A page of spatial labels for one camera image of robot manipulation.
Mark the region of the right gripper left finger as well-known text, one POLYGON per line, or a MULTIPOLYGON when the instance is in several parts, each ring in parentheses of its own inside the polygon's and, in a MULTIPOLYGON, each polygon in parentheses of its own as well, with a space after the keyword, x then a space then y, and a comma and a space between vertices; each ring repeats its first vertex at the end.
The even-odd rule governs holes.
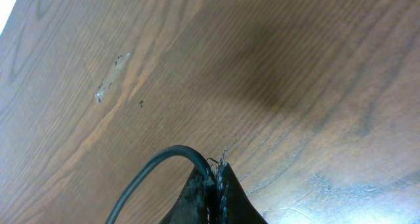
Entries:
POLYGON ((208 183, 210 177, 194 167, 175 204, 159 224, 209 224, 208 183))

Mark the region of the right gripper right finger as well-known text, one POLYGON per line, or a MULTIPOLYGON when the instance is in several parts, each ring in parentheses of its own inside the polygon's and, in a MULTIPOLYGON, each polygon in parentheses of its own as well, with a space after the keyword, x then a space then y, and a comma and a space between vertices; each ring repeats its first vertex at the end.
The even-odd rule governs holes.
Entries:
POLYGON ((217 218, 220 224, 267 224, 249 201, 232 167, 220 160, 217 180, 217 218))

